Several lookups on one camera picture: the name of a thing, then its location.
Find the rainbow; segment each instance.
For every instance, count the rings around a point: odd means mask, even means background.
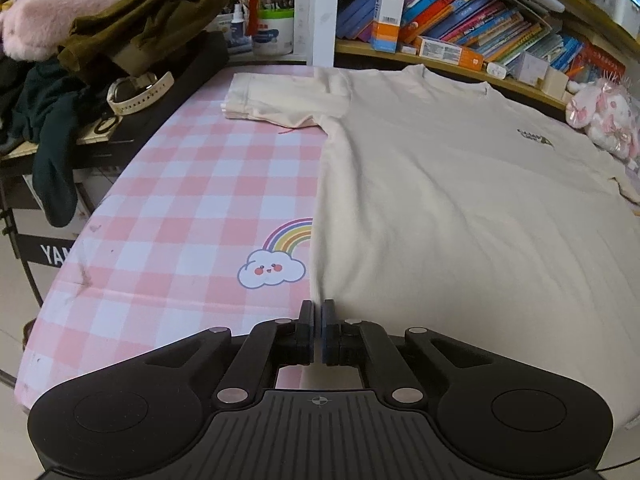
[[[299,218],[281,225],[269,235],[262,248],[272,253],[282,251],[291,256],[298,244],[311,239],[311,221],[311,218]]]

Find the pink plush toy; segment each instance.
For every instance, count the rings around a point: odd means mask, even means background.
[[[120,0],[17,0],[0,12],[0,35],[7,56],[44,61],[56,53],[78,16],[97,14]]]
[[[584,128],[596,146],[621,160],[638,156],[638,111],[632,109],[627,90],[619,84],[602,78],[585,86],[567,105],[566,122]]]

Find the pink fluffy pillow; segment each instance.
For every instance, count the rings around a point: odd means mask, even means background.
[[[0,34],[7,56],[44,61],[69,35],[73,20],[91,16],[120,0],[17,0],[0,12]]]

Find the white watch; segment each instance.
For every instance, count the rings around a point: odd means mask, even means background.
[[[117,116],[134,114],[158,101],[173,84],[171,72],[160,79],[151,72],[140,77],[123,77],[109,86],[107,102]]]

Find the ironing board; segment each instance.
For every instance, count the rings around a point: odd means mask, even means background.
[[[15,396],[30,408],[63,381],[212,326],[234,335],[295,318],[309,297],[319,128],[226,120],[227,68],[127,166],[58,273],[31,333]],[[288,368],[282,385],[300,373]]]

